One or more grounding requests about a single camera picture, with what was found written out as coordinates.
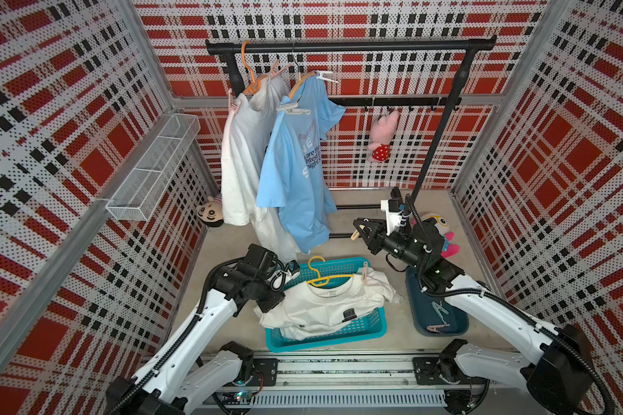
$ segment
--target wire basket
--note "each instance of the wire basket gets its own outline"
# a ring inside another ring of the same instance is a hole
[[[116,220],[149,220],[189,145],[199,133],[197,116],[177,113],[159,132],[106,207]]]
[[[321,277],[338,274],[355,274],[362,268],[367,261],[365,258],[346,258],[333,261],[312,262],[314,268],[318,269]],[[283,288],[287,290],[303,281],[316,278],[316,272],[310,270],[307,264],[300,265],[299,277],[289,281]],[[321,288],[334,288],[344,284],[350,277],[333,278],[327,285]],[[385,311],[383,307],[373,310],[370,314],[359,319],[355,319],[348,326],[332,334],[307,337],[304,340],[287,339],[282,336],[280,329],[266,329],[266,344],[268,349],[273,352],[288,352],[296,350],[311,349],[313,347],[332,346],[334,344],[350,343],[352,341],[377,339],[382,337],[388,329],[385,321]]]

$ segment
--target blue t-shirt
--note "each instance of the blue t-shirt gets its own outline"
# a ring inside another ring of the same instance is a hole
[[[327,213],[337,206],[325,184],[321,164],[321,140],[341,119],[345,108],[327,97],[325,83],[307,79],[291,100],[310,114],[280,111],[261,169],[256,205],[278,207],[284,229],[296,239],[302,252],[328,240]]]

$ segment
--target plush toy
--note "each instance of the plush toy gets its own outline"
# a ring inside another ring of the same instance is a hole
[[[222,196],[209,196],[207,203],[196,206],[196,215],[211,228],[222,226],[224,223]]]
[[[424,214],[421,218],[422,220],[427,220],[429,218],[436,219],[436,229],[439,230],[439,234],[445,237],[445,244],[443,244],[443,249],[441,251],[441,256],[443,258],[448,258],[459,253],[459,245],[451,244],[450,241],[454,238],[454,232],[450,232],[450,226],[448,225],[448,221],[445,220],[443,216],[440,216],[438,213],[428,213]]]
[[[372,150],[373,153],[367,158],[368,162],[382,163],[388,160],[388,157],[390,157],[390,142],[395,137],[397,121],[399,121],[399,112],[392,111],[371,126],[371,131],[369,132],[371,143],[367,145],[367,149]]]

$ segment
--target white wire basket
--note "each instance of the white wire basket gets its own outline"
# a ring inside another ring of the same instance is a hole
[[[199,133],[197,116],[170,116],[155,141],[117,189],[106,207],[116,220],[150,220],[180,165],[189,145]]]

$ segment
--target panda plush toy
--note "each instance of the panda plush toy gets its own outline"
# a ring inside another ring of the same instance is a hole
[[[222,226],[224,223],[224,214],[222,213],[222,197],[209,196],[207,203],[196,207],[196,215],[210,228]]]

